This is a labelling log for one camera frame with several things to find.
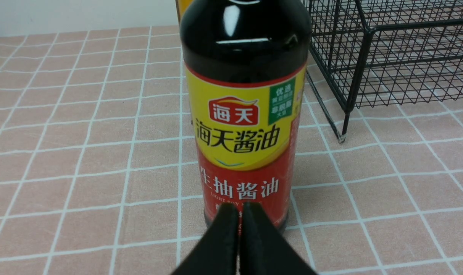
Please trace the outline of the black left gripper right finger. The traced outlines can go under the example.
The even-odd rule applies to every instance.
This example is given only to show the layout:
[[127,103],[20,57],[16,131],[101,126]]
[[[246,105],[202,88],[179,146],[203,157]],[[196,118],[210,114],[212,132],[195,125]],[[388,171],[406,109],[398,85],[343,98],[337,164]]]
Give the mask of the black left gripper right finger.
[[240,236],[242,275],[315,275],[297,254],[257,202],[242,209]]

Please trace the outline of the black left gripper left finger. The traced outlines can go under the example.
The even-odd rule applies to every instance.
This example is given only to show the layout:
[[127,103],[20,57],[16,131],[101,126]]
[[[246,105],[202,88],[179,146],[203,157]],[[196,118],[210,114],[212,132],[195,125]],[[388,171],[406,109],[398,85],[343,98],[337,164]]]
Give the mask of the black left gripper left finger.
[[234,275],[237,270],[239,214],[222,204],[212,224],[173,275]]

